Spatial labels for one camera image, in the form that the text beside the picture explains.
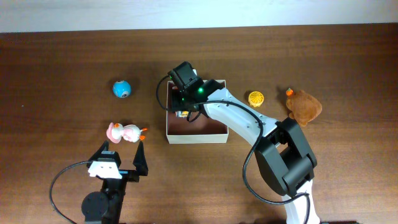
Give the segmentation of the grey orange toy car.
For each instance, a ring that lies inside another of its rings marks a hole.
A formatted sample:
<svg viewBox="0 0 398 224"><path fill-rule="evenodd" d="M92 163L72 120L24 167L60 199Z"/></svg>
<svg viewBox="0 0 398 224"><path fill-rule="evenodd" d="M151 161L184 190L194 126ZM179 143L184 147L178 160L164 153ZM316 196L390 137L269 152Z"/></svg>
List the grey orange toy car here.
<svg viewBox="0 0 398 224"><path fill-rule="evenodd" d="M190 112L189 111L176 111L175 114L176 114L176 117L178 117L178 118L187 118L188 115L190 114Z"/></svg>

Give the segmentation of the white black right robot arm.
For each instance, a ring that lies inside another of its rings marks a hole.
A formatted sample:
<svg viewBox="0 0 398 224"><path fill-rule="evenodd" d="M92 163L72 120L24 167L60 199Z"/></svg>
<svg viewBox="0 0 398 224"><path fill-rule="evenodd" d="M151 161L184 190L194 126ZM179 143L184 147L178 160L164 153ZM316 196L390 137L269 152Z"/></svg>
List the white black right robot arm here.
<svg viewBox="0 0 398 224"><path fill-rule="evenodd" d="M243 182L250 193L247 166L252 156L265 183L282 197L287 223L320 223L312 197L317 159L299 124L291 118L278 121L258 113L237 100L215 80L203 81L189 62L182 62L167 74L179 91L177 104L167 111L197 112L219 121L239 134L251 150L243 164Z"/></svg>

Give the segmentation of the brown plush bear toy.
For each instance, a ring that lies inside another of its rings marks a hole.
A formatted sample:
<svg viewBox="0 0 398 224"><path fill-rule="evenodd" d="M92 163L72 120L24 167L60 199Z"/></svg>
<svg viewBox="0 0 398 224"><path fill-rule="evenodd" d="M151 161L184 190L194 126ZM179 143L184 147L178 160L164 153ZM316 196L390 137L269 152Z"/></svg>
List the brown plush bear toy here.
<svg viewBox="0 0 398 224"><path fill-rule="evenodd" d="M303 90L286 90L286 107L290 110L289 118L296 120L301 126L306 126L322 112L322 104L312 95Z"/></svg>

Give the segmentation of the yellow round fan toy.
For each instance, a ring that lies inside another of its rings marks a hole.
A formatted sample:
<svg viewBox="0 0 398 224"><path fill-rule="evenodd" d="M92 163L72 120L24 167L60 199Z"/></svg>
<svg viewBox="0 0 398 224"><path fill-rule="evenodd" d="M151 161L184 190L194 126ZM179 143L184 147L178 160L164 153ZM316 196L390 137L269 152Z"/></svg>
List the yellow round fan toy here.
<svg viewBox="0 0 398 224"><path fill-rule="evenodd" d="M253 107L260 107L264 102L264 95L260 91L252 91L248 96L248 102Z"/></svg>

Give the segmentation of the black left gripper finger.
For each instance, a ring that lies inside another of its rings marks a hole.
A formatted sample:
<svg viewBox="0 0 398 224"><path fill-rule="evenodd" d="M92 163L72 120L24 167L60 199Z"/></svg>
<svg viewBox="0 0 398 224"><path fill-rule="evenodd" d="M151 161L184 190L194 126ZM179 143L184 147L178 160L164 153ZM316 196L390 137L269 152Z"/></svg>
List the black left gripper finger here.
<svg viewBox="0 0 398 224"><path fill-rule="evenodd" d="M139 176L147 176L149 168L144 154L144 143L139 142L136 154L134 156L133 165L136 168L136 172Z"/></svg>
<svg viewBox="0 0 398 224"><path fill-rule="evenodd" d="M89 161L97 161L98 158L101 156L103 151L108 151L109 149L109 142L107 140L101 145L101 147L88 159Z"/></svg>

